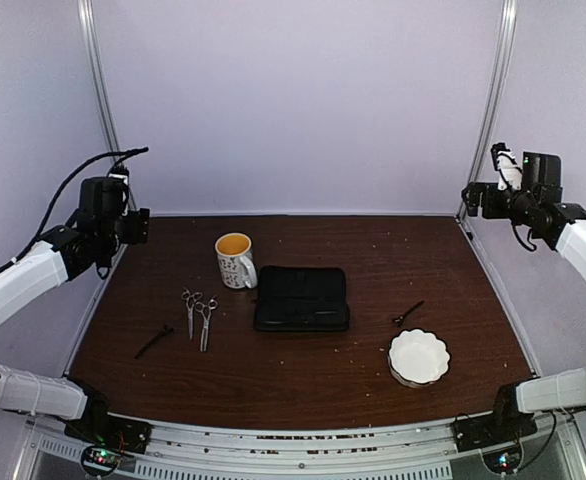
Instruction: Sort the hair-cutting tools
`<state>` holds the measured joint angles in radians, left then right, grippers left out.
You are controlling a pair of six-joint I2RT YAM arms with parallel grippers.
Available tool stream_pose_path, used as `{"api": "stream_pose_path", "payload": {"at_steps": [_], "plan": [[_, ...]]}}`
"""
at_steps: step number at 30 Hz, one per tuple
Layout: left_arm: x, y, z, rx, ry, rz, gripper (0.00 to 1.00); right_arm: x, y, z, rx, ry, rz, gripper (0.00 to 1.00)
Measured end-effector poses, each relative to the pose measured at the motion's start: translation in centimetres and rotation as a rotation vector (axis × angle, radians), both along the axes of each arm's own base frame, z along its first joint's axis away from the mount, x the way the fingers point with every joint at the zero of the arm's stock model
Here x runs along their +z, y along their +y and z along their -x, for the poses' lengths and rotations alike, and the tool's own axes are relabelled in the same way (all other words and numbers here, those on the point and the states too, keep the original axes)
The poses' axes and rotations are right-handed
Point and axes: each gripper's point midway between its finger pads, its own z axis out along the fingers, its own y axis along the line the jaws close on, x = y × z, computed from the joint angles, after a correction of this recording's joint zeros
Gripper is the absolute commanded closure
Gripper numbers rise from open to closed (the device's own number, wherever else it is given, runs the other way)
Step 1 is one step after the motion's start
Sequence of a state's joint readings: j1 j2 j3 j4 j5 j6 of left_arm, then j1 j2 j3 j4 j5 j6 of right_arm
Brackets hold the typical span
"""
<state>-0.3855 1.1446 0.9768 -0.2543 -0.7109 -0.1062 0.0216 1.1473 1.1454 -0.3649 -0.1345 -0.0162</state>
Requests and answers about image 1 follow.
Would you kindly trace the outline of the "silver thinning hair scissors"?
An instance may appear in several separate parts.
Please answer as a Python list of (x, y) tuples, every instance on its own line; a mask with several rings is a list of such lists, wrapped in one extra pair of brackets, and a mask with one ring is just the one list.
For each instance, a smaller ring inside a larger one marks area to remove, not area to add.
[(213, 312), (218, 308), (218, 301), (215, 296), (209, 299), (206, 303), (198, 301), (195, 303), (194, 309), (202, 317), (202, 331), (200, 336), (200, 351), (206, 352), (208, 350), (210, 322)]

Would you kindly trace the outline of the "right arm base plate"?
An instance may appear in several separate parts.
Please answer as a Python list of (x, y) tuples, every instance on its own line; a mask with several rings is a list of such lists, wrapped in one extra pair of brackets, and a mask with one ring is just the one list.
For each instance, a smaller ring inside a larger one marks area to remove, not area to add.
[(451, 428), (459, 452), (515, 442), (538, 431), (536, 422), (530, 414), (520, 416), (514, 422), (501, 424), (493, 413), (475, 417), (462, 415), (452, 422)]

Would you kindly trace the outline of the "black zippered tool case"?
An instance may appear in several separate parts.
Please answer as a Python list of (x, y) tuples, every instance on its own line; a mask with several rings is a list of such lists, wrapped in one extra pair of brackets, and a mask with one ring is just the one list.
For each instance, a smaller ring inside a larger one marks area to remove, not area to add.
[(265, 266), (258, 276), (253, 328), (270, 333), (343, 332), (350, 326), (340, 268)]

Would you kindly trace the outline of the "black hair clip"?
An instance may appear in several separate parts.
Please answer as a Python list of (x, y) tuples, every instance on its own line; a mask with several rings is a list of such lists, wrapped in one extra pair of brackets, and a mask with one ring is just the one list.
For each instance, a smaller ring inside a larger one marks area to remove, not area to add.
[(416, 304), (414, 304), (410, 308), (408, 308), (405, 312), (403, 312), (402, 314), (393, 318), (391, 320), (391, 322), (395, 325), (398, 325), (398, 326), (402, 325), (405, 322), (405, 320), (408, 318), (408, 316), (411, 315), (413, 312), (415, 312), (417, 309), (419, 309), (424, 303), (425, 303), (424, 300), (418, 301)]
[(149, 339), (134, 355), (135, 360), (139, 360), (142, 356), (155, 344), (157, 344), (163, 338), (174, 333), (174, 328), (164, 324), (160, 331)]

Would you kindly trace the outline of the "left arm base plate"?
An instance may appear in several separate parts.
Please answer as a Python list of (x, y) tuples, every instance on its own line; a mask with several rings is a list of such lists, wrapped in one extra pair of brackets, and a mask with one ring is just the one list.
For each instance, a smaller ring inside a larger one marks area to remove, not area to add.
[(69, 437), (126, 454), (144, 454), (152, 433), (148, 422), (112, 414), (98, 426), (84, 419), (63, 420), (62, 423)]

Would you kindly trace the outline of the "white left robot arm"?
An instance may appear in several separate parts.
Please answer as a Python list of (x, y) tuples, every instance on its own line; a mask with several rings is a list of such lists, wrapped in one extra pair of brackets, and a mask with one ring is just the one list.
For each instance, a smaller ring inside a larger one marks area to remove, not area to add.
[[(129, 172), (117, 167), (81, 184), (79, 206), (64, 225), (36, 236), (25, 256), (0, 272), (0, 326), (35, 299), (85, 271), (106, 278), (123, 245), (148, 239), (150, 212), (129, 207)], [(65, 378), (52, 378), (0, 364), (0, 410), (76, 420), (96, 444), (117, 433), (111, 415), (90, 405), (95, 393)]]

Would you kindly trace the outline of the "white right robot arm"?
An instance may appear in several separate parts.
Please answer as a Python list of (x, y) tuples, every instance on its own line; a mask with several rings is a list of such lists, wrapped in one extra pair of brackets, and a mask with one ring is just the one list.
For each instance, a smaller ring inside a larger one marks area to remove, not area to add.
[[(560, 157), (525, 152), (517, 161), (503, 142), (490, 153), (498, 180), (468, 183), (461, 192), (466, 213), (526, 227), (521, 246), (533, 252), (530, 241), (544, 241), (586, 282), (586, 209), (562, 200)], [(586, 410), (586, 367), (501, 387), (485, 430), (492, 440), (503, 442), (523, 426), (524, 416), (575, 409)]]

